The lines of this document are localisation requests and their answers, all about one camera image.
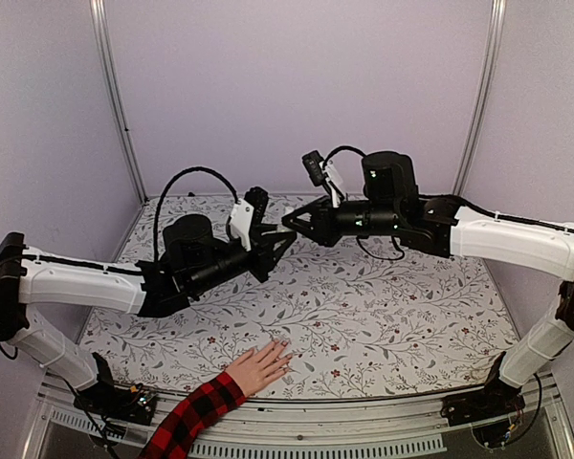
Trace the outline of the clear nail polish bottle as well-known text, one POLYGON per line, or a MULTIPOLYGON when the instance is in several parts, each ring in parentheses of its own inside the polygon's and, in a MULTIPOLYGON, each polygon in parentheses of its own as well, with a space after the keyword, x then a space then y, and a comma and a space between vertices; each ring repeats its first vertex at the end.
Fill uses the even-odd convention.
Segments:
POLYGON ((280 232, 281 234, 295 234, 296 232, 292 229, 287 228, 284 223, 283 223, 283 219, 291 214, 294 211, 294 209, 292 207, 285 207, 282 215, 280 217, 280 222, 277 224, 277 231, 280 232))

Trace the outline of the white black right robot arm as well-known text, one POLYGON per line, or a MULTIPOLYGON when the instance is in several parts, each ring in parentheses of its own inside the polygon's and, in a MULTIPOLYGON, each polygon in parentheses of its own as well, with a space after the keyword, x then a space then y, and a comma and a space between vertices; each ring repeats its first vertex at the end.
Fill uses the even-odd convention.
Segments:
POLYGON ((411 250, 440 257, 477 257, 549 273, 562 282, 557 305, 497 359, 475 397, 475 408, 495 417, 540 368, 574 341, 574 224, 554 224, 491 212, 456 195, 422 195, 405 154, 364 154, 364 198, 340 191, 329 159, 302 159, 324 196, 291 211, 285 227, 325 247, 344 236, 390 236, 411 250))

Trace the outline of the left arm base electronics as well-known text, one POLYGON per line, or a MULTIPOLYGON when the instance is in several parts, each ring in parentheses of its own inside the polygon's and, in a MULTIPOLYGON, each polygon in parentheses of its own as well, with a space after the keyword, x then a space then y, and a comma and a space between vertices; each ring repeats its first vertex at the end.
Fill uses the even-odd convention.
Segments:
POLYGON ((84 390, 76 390, 74 407, 110 419, 150 426, 156 405, 157 393, 134 383, 127 388, 115 385, 108 362, 98 353, 93 353, 98 374, 96 382, 84 390))

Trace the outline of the red black plaid sleeve forearm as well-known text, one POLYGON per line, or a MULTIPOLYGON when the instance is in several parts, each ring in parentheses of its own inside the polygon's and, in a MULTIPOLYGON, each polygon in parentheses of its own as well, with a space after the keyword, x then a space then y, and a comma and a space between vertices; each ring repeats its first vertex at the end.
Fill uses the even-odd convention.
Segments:
POLYGON ((179 402, 159 424, 138 457, 184 459, 198 436, 223 415, 238 408, 246 398, 227 373, 205 382, 179 402))

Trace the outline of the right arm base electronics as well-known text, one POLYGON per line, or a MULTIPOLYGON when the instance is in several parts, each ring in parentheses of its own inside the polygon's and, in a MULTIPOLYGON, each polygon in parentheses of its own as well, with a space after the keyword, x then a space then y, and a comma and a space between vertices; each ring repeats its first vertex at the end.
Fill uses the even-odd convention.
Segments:
POLYGON ((506 353, 502 352, 493 363, 483 386, 475 391, 449 395, 442 400, 440 415, 449 426, 461 426, 485 421, 497 416, 502 420, 486 426, 475 427, 473 435, 486 448, 506 446, 520 423, 525 401, 520 388, 502 382, 500 366, 506 353))

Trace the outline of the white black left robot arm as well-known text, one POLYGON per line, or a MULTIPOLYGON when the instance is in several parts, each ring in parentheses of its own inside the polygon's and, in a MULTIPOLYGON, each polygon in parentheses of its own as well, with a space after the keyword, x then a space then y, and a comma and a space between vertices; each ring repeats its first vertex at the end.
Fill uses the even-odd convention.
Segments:
POLYGON ((232 239, 213 235, 201 214, 179 218, 163 230, 165 252, 157 261, 100 263, 29 247, 18 232, 0 244, 0 342, 32 356, 62 376, 103 415, 123 405, 110 371, 45 320, 36 303, 73 304, 137 317, 169 317, 207 291, 243 273, 264 282, 295 242, 291 230, 246 223, 232 239))

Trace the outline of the person's left hand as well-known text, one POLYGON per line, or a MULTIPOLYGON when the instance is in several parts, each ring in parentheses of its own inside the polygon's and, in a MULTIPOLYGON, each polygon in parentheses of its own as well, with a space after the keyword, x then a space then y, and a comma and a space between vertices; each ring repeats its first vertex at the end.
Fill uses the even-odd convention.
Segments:
POLYGON ((293 355, 285 353, 288 346, 287 340, 273 339, 262 349, 251 348, 229 364, 225 372, 250 398, 291 370, 293 355))

